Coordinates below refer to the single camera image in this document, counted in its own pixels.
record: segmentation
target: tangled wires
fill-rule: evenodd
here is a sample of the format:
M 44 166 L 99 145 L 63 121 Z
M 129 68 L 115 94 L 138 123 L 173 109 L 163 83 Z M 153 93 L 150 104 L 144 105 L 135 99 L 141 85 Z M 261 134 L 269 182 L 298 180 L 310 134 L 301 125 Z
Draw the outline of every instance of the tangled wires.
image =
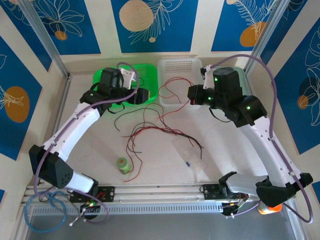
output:
M 150 105 L 157 105 L 157 106 L 161 107 L 161 109 L 162 109 L 162 115 L 159 113 L 159 111 L 157 111 L 157 110 L 155 110 L 155 109 L 153 109 L 153 108 L 148 107 L 148 106 L 150 106 Z M 137 176 L 140 174 L 141 167 L 142 167 L 142 165 L 143 165 L 143 160 L 138 156 L 138 154 L 141 154 L 142 152 L 135 150 L 135 146 L 136 146 L 136 145 L 135 145 L 135 140 L 136 140 L 136 137 L 137 137 L 140 133 L 142 133 L 142 132 L 144 132 L 144 131 L 146 131 L 146 130 L 154 129 L 154 130 L 162 131 L 162 132 L 164 132 L 164 133 L 166 133 L 166 134 L 173 134 L 173 135 L 175 135 L 175 136 L 182 136 L 182 137 L 188 138 L 190 144 L 191 144 L 193 147 L 194 147 L 193 142 L 196 143 L 196 145 L 198 145 L 198 147 L 200 148 L 200 158 L 202 158 L 202 149 L 203 149 L 203 147 L 200 145 L 200 143 L 199 143 L 194 137 L 185 134 L 185 133 L 182 132 L 181 130 L 170 128 L 170 127 L 165 123 L 165 120 L 164 120 L 164 109 L 163 109 L 163 107 L 162 107 L 161 105 L 157 104 L 157 103 L 150 103 L 150 104 L 148 104 L 146 107 L 142 107 L 142 108 L 139 108 L 139 109 L 136 109 L 136 110 L 133 110 L 133 111 L 130 111 L 130 112 L 126 112 L 126 113 L 120 115 L 119 117 L 117 117 L 117 118 L 114 120 L 114 127 L 115 127 L 118 131 L 120 131 L 120 129 L 117 127 L 117 121 L 118 121 L 118 119 L 120 119 L 120 118 L 123 117 L 124 115 L 131 114 L 131 113 L 134 113 L 134 112 L 137 112 L 137 111 L 140 111 L 140 110 L 143 110 L 143 115 L 142 115 L 142 116 L 143 116 L 143 122 L 140 122 L 140 123 L 138 123 L 137 125 L 135 125 L 135 126 L 133 127 L 133 129 L 132 129 L 131 134 L 128 135 L 128 136 L 124 136 L 124 137 L 125 137 L 125 138 L 128 138 L 125 151 L 126 151 L 127 155 L 129 156 L 129 158 L 130 158 L 130 160 L 131 160 L 131 162 L 132 162 L 132 170 L 131 170 L 130 172 L 132 172 L 132 171 L 135 169 L 135 164 L 134 164 L 133 158 L 130 156 L 130 153 L 129 153 L 129 152 L 133 153 L 133 154 L 136 156 L 136 158 L 140 161 L 141 164 L 140 164 L 139 171 L 138 171 L 137 175 L 136 175 L 135 177 L 131 178 L 130 180 L 125 181 L 125 183 L 132 181 L 133 179 L 137 178 Z M 157 119 L 159 119 L 159 120 L 161 121 L 161 123 L 163 124 L 163 127 L 159 127 L 159 126 L 155 125 L 154 123 L 151 123 L 151 122 L 146 121 L 146 118 L 145 118 L 145 112 L 146 112 L 146 110 L 151 110 L 151 111 L 157 112 L 157 114 L 158 114 L 158 116 L 159 116 Z

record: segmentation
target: white platform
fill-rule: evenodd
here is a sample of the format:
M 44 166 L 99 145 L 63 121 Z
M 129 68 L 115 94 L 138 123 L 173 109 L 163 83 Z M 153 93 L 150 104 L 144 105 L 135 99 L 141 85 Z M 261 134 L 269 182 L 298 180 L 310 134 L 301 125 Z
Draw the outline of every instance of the white platform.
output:
M 92 85 L 92 77 L 92 74 L 72 76 L 60 126 L 75 110 L 83 93 Z M 141 105 L 128 107 L 122 113 L 142 107 Z M 95 178 L 100 184 L 124 184 L 124 181 L 137 174 L 140 162 L 133 157 L 134 171 L 123 175 L 117 169 L 116 161 L 119 157 L 130 160 L 125 151 L 128 138 L 123 136 L 130 134 L 133 127 L 143 121 L 142 112 L 141 110 L 131 113 L 119 119 L 117 126 L 121 132 L 114 127 L 114 120 L 120 113 L 106 112 L 80 139 L 67 163 L 77 172 Z M 218 110 L 216 115 L 225 119 L 224 114 Z M 156 112 L 149 110 L 145 116 L 148 122 L 161 125 L 156 119 L 158 117 Z M 207 168 L 200 174 L 194 174 L 173 146 L 173 141 L 183 137 L 150 129 L 141 133 L 135 140 L 135 149 L 142 152 L 140 158 L 143 160 L 143 166 L 140 175 L 127 184 L 216 182 L 230 171 L 254 175 L 266 174 L 261 160 L 246 137 L 232 122 L 222 123 L 214 119 L 207 106 L 196 110 L 182 109 L 166 116 L 165 121 L 171 128 L 179 129 L 199 141 L 204 147 L 202 160 Z M 186 145 L 190 145 L 188 139 L 184 140 Z

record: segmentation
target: green plastic tray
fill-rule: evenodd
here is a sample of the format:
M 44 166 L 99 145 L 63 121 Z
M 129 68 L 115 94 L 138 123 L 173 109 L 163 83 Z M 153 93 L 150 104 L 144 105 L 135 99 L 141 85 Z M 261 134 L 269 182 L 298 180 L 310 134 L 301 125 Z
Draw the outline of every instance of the green plastic tray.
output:
M 141 105 L 147 105 L 147 104 L 151 104 L 153 103 L 156 98 L 158 97 L 158 72 L 157 72 L 157 68 L 149 63 L 143 63 L 143 64 L 134 64 L 132 65 L 137 72 L 139 73 L 140 78 L 142 78 L 143 80 L 140 79 L 140 87 L 149 90 L 149 99 L 141 104 Z M 122 65 L 122 68 L 126 69 L 126 70 L 130 70 L 129 66 L 126 65 Z M 103 71 L 104 68 L 99 69 L 98 71 L 96 71 L 93 75 L 93 84 L 96 84 L 100 81 L 101 78 L 101 72 Z M 131 83 L 131 87 L 134 89 L 137 86 L 136 82 L 132 82 Z M 127 102 L 123 103 L 125 106 L 134 106 L 134 104 L 130 104 Z M 114 108 L 119 108 L 121 107 L 121 105 L 118 104 L 113 104 L 111 109 Z

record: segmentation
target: purple cable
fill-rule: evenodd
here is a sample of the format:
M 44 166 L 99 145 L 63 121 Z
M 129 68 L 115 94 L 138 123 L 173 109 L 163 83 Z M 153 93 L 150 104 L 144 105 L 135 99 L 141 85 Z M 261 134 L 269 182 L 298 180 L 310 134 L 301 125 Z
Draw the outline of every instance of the purple cable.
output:
M 87 106 L 85 107 L 83 110 L 81 110 L 77 115 L 76 117 L 72 118 L 66 125 L 65 127 L 60 131 L 60 133 L 56 136 L 56 138 L 54 139 L 54 143 L 52 143 L 48 149 L 45 151 L 45 153 L 43 154 L 39 164 L 38 164 L 38 167 L 35 171 L 35 175 L 34 175 L 34 183 L 33 183 L 33 191 L 34 191 L 34 194 L 37 196 L 37 197 L 40 197 L 40 196 L 44 196 L 46 193 L 48 193 L 50 190 L 52 190 L 54 188 L 54 186 L 51 186 L 50 188 L 48 188 L 46 191 L 44 191 L 43 193 L 39 193 L 38 192 L 38 181 L 39 181 L 39 173 L 40 173 L 40 170 L 42 168 L 42 165 L 44 164 L 45 162 L 45 159 L 47 157 L 47 155 L 49 154 L 49 152 L 52 150 L 52 148 L 55 146 L 55 144 L 57 143 L 57 141 L 59 141 L 59 139 L 61 138 L 61 136 L 66 132 L 66 130 L 72 125 L 72 123 L 81 115 L 83 114 L 84 112 L 86 112 L 88 109 L 91 109 L 97 105 L 101 105 L 101 104 L 113 104 L 113 103 L 117 103 L 117 102 L 123 102 L 129 98 L 131 98 L 138 90 L 139 86 L 140 86 L 140 77 L 139 77 L 139 73 L 137 72 L 137 70 L 130 64 L 130 63 L 127 63 L 127 62 L 119 62 L 116 67 L 119 69 L 119 66 L 120 65 L 127 65 L 129 66 L 135 73 L 136 75 L 136 81 L 137 81 L 137 84 L 136 84 L 136 87 L 134 89 L 134 91 L 132 93 L 130 93 L 128 96 L 125 96 L 125 97 L 122 97 L 122 98 L 118 98 L 118 99 L 112 99 L 112 100 L 104 100 L 104 101 L 99 101 L 99 102 L 96 102 L 94 104 L 91 104 L 90 106 Z M 97 198 L 87 194 L 87 193 L 84 193 L 84 192 L 80 192 L 80 191 L 76 191 L 74 190 L 75 192 L 77 193 L 80 193 L 82 195 L 85 195 L 89 198 L 92 198 L 94 199 L 95 201 L 98 201 L 100 204 L 103 205 L 103 207 L 106 209 L 107 213 L 108 213 L 108 208 L 107 206 L 102 203 L 100 200 L 98 200 Z M 98 222 L 98 223 L 104 223 L 108 218 L 108 214 L 107 214 L 107 217 L 105 220 L 101 221 L 101 222 Z
M 255 61 L 257 61 L 258 63 L 260 63 L 264 69 L 267 71 L 267 73 L 270 76 L 271 79 L 271 83 L 272 83 L 272 87 L 273 87 L 273 104 L 272 104 L 272 111 L 271 111 L 271 117 L 270 117 L 270 126 L 269 126 L 269 134 L 270 134 L 270 139 L 272 144 L 274 145 L 275 149 L 277 150 L 277 152 L 279 153 L 280 157 L 282 158 L 285 166 L 288 168 L 290 173 L 294 173 L 294 170 L 292 169 L 291 165 L 289 164 L 288 160 L 286 159 L 285 155 L 283 154 L 283 152 L 281 151 L 281 149 L 279 148 L 278 144 L 276 143 L 275 140 L 273 140 L 273 136 L 274 136 L 274 121 L 275 121 L 275 113 L 276 113 L 276 105 L 277 105 L 277 99 L 278 99 L 278 92 L 277 92 L 277 86 L 276 86 L 276 81 L 275 78 L 271 72 L 271 70 L 269 69 L 269 67 L 259 58 L 255 57 L 255 56 L 251 56 L 251 55 L 247 55 L 247 54 L 236 54 L 233 56 L 229 56 L 227 58 L 225 58 L 222 61 L 219 61 L 216 64 L 213 64 L 211 66 L 211 68 L 215 68 L 223 63 L 225 63 L 226 61 L 230 60 L 230 59 L 234 59 L 234 58 L 238 58 L 238 57 L 245 57 L 245 58 L 249 58 L 249 59 L 253 59 Z M 283 205 L 285 205 L 288 209 L 290 209 L 294 214 L 297 215 L 298 218 L 300 218 L 302 221 L 304 221 L 307 224 L 311 224 L 313 222 L 313 218 L 314 218 L 314 213 L 312 211 L 312 207 L 311 207 L 311 203 L 310 200 L 308 198 L 308 195 L 304 189 L 304 187 L 302 186 L 302 184 L 300 183 L 299 179 L 297 178 L 296 175 L 292 175 L 293 179 L 295 180 L 296 184 L 299 186 L 307 208 L 308 208 L 308 212 L 309 212 L 309 220 L 306 220 L 305 218 L 303 218 L 298 212 L 296 212 L 292 207 L 290 207 L 289 205 L 287 205 L 286 203 L 283 203 Z
M 251 211 L 252 209 L 256 208 L 256 207 L 259 205 L 260 202 L 261 202 L 261 200 L 259 200 L 256 205 L 254 205 L 253 207 L 250 207 L 248 210 L 242 211 L 242 212 L 237 213 L 237 214 L 234 214 L 234 215 L 232 215 L 232 216 L 227 216 L 227 218 L 232 218 L 232 217 L 239 216 L 239 215 L 241 215 L 241 214 L 245 214 L 245 213 Z

